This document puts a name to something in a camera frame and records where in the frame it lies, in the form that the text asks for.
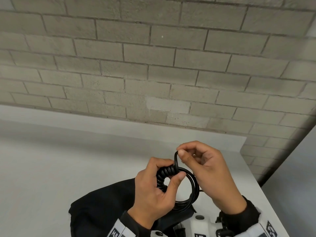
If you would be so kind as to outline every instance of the brick wall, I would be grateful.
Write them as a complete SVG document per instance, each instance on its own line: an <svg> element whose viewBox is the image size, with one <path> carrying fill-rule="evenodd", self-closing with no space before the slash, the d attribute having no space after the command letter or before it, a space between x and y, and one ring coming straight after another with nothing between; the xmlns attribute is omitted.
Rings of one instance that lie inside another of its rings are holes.
<svg viewBox="0 0 316 237"><path fill-rule="evenodd" d="M256 178L316 121L316 0L11 1L2 104L244 135Z"/></svg>

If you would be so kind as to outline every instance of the black sleeve cuff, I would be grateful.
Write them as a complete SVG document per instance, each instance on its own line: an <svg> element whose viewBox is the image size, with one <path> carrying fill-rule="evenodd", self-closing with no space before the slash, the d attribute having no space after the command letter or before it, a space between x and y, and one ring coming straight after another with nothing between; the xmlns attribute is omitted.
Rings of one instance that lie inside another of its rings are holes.
<svg viewBox="0 0 316 237"><path fill-rule="evenodd" d="M150 237L151 230L142 227L138 224L129 214L127 211L124 211L122 214L120 221L125 227L129 228L136 237Z"/></svg>
<svg viewBox="0 0 316 237"><path fill-rule="evenodd" d="M245 197L244 199L247 202L247 207L243 212L236 215L227 215L222 211L220 212L223 226L226 226L227 229L233 231L235 235L247 231L248 228L257 224L259 221L259 211L251 201L247 200Z"/></svg>

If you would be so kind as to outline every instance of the person's left hand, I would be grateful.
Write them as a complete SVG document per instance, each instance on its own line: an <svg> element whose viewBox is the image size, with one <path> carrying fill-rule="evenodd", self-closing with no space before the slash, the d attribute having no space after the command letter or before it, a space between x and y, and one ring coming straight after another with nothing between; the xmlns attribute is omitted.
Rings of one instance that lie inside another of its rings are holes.
<svg viewBox="0 0 316 237"><path fill-rule="evenodd" d="M150 229L155 220L172 210L176 194L186 173L181 171L170 180L166 193L157 188L156 173L160 167L170 166L171 159L152 157L145 170L135 178L135 202L128 214L141 226Z"/></svg>

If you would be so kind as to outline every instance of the black cable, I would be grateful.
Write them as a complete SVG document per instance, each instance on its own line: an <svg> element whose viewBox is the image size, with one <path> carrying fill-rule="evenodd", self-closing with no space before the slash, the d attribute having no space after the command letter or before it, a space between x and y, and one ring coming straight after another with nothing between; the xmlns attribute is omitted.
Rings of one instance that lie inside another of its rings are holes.
<svg viewBox="0 0 316 237"><path fill-rule="evenodd" d="M173 210L175 211L185 211L188 209L198 198L200 193L200 187L195 176L185 168L178 166L178 152L174 154L174 165L161 167L157 171L157 188L162 190L163 192L167 191L167 186L164 184L165 178L178 174L180 171L184 171L186 173L186 177L191 182L192 193L187 200L184 201L176 201Z"/></svg>

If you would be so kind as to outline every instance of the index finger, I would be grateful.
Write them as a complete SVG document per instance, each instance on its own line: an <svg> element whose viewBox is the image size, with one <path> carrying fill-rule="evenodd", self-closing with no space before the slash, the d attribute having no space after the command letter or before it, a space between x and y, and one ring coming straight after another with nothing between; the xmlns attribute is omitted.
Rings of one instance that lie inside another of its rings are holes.
<svg viewBox="0 0 316 237"><path fill-rule="evenodd" d="M213 153L218 151L217 149L199 141L191 141L191 142L183 143L177 147L177 150L180 150L180 149L183 149L183 150L196 149L202 154L205 153L206 151L211 151Z"/></svg>
<svg viewBox="0 0 316 237"><path fill-rule="evenodd" d="M160 167L170 166L174 163L171 159L160 159L156 157L150 158L146 169L145 169L145 175L148 177L154 177L157 174L157 171Z"/></svg>

